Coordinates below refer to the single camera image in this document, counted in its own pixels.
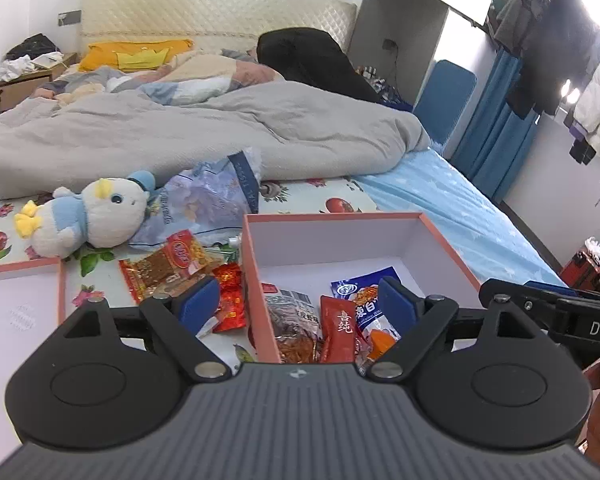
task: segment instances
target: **cardboard box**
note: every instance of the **cardboard box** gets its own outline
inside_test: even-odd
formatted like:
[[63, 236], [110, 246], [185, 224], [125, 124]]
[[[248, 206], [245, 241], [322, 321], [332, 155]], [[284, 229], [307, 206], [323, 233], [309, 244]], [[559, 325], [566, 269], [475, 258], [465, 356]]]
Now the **cardboard box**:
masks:
[[258, 361], [280, 354], [261, 283], [331, 296], [331, 282], [393, 266], [415, 294], [443, 294], [481, 308], [480, 282], [423, 213], [246, 215], [242, 263]]

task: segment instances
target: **open box lid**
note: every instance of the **open box lid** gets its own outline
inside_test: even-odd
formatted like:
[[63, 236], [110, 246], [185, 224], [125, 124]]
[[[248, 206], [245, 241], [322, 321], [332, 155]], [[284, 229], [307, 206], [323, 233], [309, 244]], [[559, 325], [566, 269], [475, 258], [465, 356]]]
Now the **open box lid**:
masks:
[[254, 346], [280, 362], [261, 283], [331, 296], [331, 282], [394, 267], [415, 294], [481, 308], [480, 282], [423, 213], [246, 215], [242, 260]]
[[7, 382], [63, 321], [60, 258], [0, 264], [0, 462], [20, 445], [4, 406]]

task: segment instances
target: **red candy wrapper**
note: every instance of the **red candy wrapper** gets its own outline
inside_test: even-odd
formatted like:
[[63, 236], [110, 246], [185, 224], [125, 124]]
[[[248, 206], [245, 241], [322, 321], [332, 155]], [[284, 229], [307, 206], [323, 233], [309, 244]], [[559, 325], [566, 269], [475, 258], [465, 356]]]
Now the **red candy wrapper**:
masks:
[[220, 304], [216, 317], [222, 321], [214, 332], [224, 332], [232, 328], [247, 326], [244, 317], [244, 297], [242, 295], [242, 271], [238, 264], [224, 264], [213, 271], [220, 283]]
[[356, 358], [356, 305], [349, 300], [320, 297], [324, 345], [321, 363], [352, 363]]

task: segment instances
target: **stuffed toy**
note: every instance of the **stuffed toy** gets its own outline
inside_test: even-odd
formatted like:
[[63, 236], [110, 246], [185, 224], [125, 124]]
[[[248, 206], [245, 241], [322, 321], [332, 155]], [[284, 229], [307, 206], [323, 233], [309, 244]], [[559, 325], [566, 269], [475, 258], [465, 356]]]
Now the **stuffed toy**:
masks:
[[101, 178], [80, 195], [59, 187], [53, 200], [25, 204], [14, 217], [16, 231], [30, 237], [33, 250], [46, 257], [65, 258], [85, 242], [114, 247], [138, 230], [154, 189], [154, 176], [144, 170], [127, 178]]

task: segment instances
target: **quilted headboard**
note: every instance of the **quilted headboard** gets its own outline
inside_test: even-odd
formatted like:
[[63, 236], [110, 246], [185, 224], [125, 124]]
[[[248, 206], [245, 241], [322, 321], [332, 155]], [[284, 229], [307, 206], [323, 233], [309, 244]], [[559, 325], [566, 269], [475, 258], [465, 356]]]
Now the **quilted headboard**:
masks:
[[343, 50], [356, 6], [338, 0], [82, 0], [80, 49], [95, 41], [191, 38], [197, 48], [247, 50], [260, 34], [314, 27]]

